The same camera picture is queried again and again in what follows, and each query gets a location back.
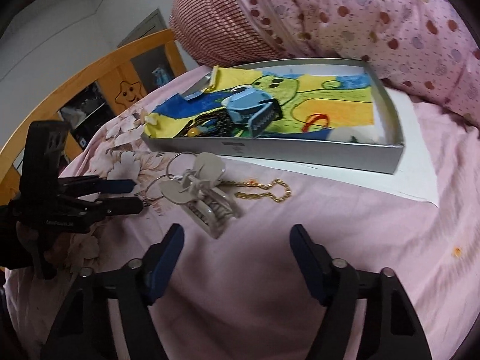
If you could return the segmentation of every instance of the bed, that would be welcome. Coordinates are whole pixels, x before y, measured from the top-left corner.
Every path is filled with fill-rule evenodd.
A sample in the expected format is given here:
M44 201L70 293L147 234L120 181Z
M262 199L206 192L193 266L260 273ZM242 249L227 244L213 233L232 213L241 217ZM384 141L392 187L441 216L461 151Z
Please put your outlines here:
M148 38L87 67L32 112L0 152L4 202L18 190L19 175L10 165L23 147L31 121L52 117L76 91L118 67L107 61L124 63L149 47L168 42L177 78L100 128L85 151L70 139L66 151L73 161L63 176L132 178L137 182L134 192L141 194L165 173L175 153L148 149L140 136L142 116L189 88L209 68L182 74L171 31ZM196 226L181 208L161 199L137 216L111 218L93 226L88 235L75 235L64 267L52 281L37 280L30 269L8 271L7 307L28 357L38 358L81 267L97 272L117 269L142 256L151 244L162 240L171 223L178 222L185 228L185 247L165 297L150 310L171 359L306 357L323 310L311 299L290 253L288 233L295 223L302 223L315 242L357 269L377 272L392 267L415 306L435 360L478 358L479 131L440 105L416 96L411 100L437 175L438 207L338 181L226 160L227 179L282 179L292 197L282 204L240 200L245 214L231 219L218 240ZM174 170L179 173L189 165L191 158L182 156ZM110 318L118 358L127 359L114 303ZM355 358L361 323L359 304L346 359Z

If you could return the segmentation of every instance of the pink bedsheet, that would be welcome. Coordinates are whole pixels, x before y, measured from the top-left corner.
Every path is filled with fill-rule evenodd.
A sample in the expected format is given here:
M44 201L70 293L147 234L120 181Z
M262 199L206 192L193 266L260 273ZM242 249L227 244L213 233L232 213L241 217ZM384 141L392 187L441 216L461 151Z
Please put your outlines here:
M133 178L138 182L135 191L142 193L165 171L171 154L149 153L139 130L131 130L135 124L129 116L152 110L205 72L201 67L186 73L107 123L64 175ZM75 236L70 269L119 268L143 256L178 222L185 228L185 247L165 296L151 307L169 358L301 360L323 314L289 247L290 228L302 223L315 242L358 269L394 268L425 328L433 358L447 360L480 311L480 144L475 128L457 124L440 107L417 103L415 109L438 175L440 208L337 181L226 161L226 179L280 178L293 196L282 204L238 201L244 216L230 220L218 240L181 208L160 200L139 215L93 226L93 237ZM188 164L191 158L182 156L172 171L178 173ZM74 279L70 269L50 282L33 278L28 269L9 274L9 311L33 359ZM348 359L356 353L361 318L358 313ZM112 323L119 358L127 359L114 306Z
M289 57L369 61L397 89L480 121L480 50L448 0L237 0Z

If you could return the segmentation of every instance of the key ring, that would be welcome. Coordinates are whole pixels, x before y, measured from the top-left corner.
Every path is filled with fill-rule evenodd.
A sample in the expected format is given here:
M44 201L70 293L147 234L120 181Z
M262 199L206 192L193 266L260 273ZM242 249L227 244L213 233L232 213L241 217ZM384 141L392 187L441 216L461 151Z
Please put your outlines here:
M195 157L197 156L197 154L196 154L196 153L193 153L192 151L182 151L181 153L178 153L178 154L174 155L174 156L170 159L170 161L167 163L166 168L165 168L165 173L166 173L166 174L165 174L164 176L168 176L168 178L169 178L170 180L172 180L172 179L175 177L173 174L171 174L171 173L169 172L170 165L172 164L172 162L173 162L174 159L180 157L182 154L192 154L192 155L194 155Z
M168 177L169 179L172 179L170 176L172 176L172 178L173 178L174 175L171 175L170 173L165 173L164 175L158 176L155 180L153 180L150 184L148 184L147 188L145 189L145 200L147 202L149 202L149 203L156 202L157 200L160 200L162 197L164 197L164 195L162 194L161 196L159 196L157 198L149 198L149 197L147 197L147 193L148 193L148 190L150 189L150 187L152 185L154 185L157 181L161 180L164 177Z

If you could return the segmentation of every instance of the metal tray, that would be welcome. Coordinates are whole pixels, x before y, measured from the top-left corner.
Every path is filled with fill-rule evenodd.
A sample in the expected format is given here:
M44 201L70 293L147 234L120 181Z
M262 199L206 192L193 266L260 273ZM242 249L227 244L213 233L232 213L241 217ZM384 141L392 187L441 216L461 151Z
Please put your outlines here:
M266 69L277 74L345 76L368 73L376 114L384 132L383 144L346 143L286 138L150 138L143 140L153 151L212 152L217 155L253 157L327 165L393 174L404 149L402 128L392 100L368 63L350 59L284 59L236 66Z

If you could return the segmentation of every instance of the yellow fabric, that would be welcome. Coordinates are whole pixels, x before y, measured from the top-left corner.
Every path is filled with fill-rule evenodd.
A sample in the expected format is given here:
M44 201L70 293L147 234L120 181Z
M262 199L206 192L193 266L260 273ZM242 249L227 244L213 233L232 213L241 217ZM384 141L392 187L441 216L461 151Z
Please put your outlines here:
M212 92L224 91L239 85L252 84L262 76L258 70L233 69L220 67L217 72L217 79Z
M374 124L371 88L339 89L342 83L335 76L297 78L264 74L259 70L216 67L206 93L229 91L239 85L251 85L276 98L282 108L283 118L273 121L266 131L270 133L298 133L312 123L318 115L328 116L328 127L353 127ZM152 138L172 138L196 117L212 110L186 118L174 119L166 115L151 114L145 134ZM321 130L326 119L307 126L308 131Z

